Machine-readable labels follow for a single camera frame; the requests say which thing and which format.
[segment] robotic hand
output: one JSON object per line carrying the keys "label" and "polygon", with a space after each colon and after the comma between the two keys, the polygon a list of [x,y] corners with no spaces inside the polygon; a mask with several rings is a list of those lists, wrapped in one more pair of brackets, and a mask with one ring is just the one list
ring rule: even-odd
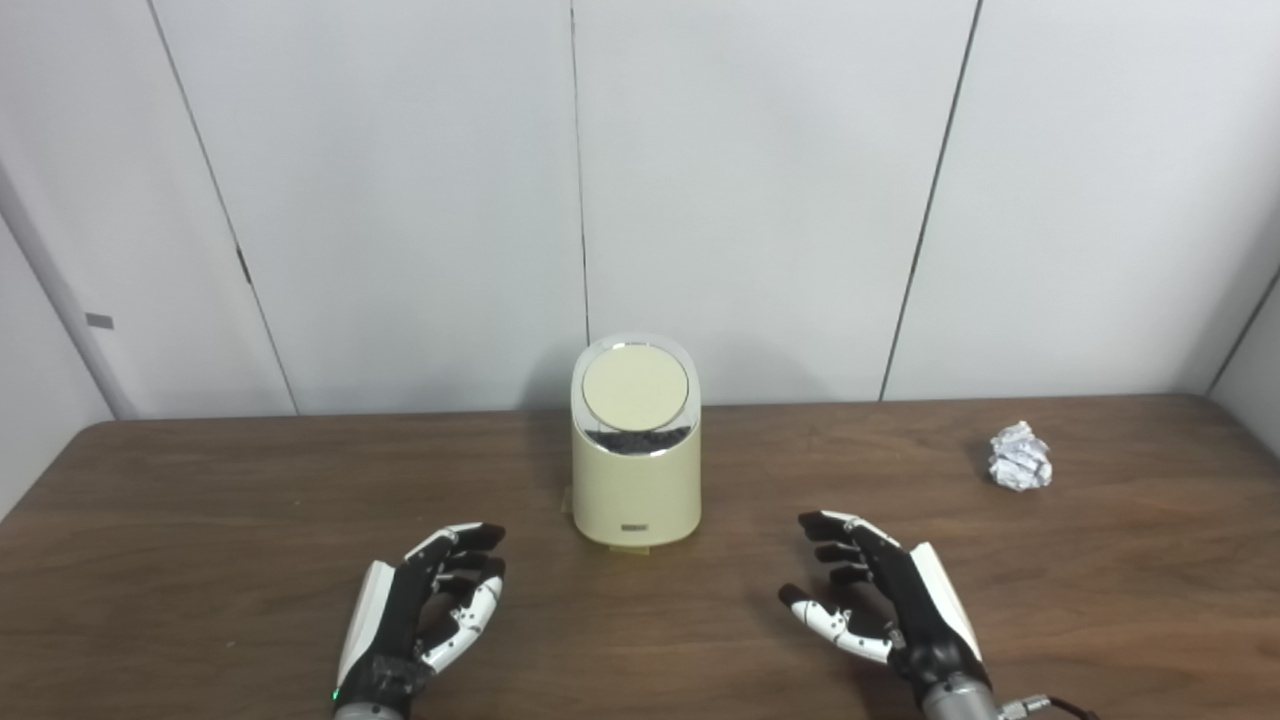
{"label": "robotic hand", "polygon": [[[398,568],[378,560],[369,566],[342,648],[334,720],[408,719],[426,682],[466,652],[493,616],[506,565],[486,552],[504,534],[485,523],[448,525]],[[436,593],[448,594],[453,607],[419,632],[422,606]]]}
{"label": "robotic hand", "polygon": [[831,571],[831,582],[874,583],[893,603],[897,621],[884,625],[883,634],[860,635],[849,628],[850,610],[818,602],[792,584],[783,585],[778,598],[840,650],[892,667],[911,684],[928,720],[1019,720],[1050,706],[1097,720],[1048,696],[996,706],[973,626],[929,543],[909,552],[867,520],[826,510],[800,515],[800,525],[810,541],[831,543],[814,551],[822,562],[841,564]]}

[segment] white wall panel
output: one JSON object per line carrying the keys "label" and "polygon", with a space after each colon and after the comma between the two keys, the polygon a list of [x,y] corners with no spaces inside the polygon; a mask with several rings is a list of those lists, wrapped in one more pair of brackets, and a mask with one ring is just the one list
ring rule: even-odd
{"label": "white wall panel", "polygon": [[303,413],[567,401],[567,1],[160,1]]}
{"label": "white wall panel", "polygon": [[146,1],[0,3],[0,211],[122,416],[293,413]]}
{"label": "white wall panel", "polygon": [[886,397],[1204,392],[1276,237],[1280,4],[988,0]]}
{"label": "white wall panel", "polygon": [[1280,292],[1271,292],[1212,397],[1280,455]]}
{"label": "white wall panel", "polygon": [[873,400],[970,1],[577,0],[591,336],[709,402]]}
{"label": "white wall panel", "polygon": [[0,220],[0,518],[76,433],[110,419],[84,363]]}

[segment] cream trash can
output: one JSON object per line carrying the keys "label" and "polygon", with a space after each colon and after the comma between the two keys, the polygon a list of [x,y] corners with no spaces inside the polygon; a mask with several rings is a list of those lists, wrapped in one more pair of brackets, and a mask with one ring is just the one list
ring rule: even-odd
{"label": "cream trash can", "polygon": [[573,521],[614,547],[687,537],[703,515],[701,392],[694,361],[659,336],[626,333],[573,366]]}

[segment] round lid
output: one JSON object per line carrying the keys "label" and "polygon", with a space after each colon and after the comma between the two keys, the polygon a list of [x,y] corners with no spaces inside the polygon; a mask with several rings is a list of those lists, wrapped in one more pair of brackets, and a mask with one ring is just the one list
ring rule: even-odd
{"label": "round lid", "polygon": [[672,421],[689,397],[689,375],[669,352],[623,345],[591,361],[582,378],[591,414],[620,430],[640,432]]}

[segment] brown table surface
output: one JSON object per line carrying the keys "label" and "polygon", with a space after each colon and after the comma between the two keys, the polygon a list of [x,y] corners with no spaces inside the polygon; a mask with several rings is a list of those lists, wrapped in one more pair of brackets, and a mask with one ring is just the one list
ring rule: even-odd
{"label": "brown table surface", "polygon": [[[1053,484],[983,482],[1019,419]],[[1000,698],[1280,716],[1280,464],[1187,396],[710,409],[701,527],[648,557],[561,512],[561,413],[106,423],[0,523],[0,715],[319,719],[365,568],[507,527],[507,588],[420,717],[916,717],[776,600],[795,515],[933,541]]]}

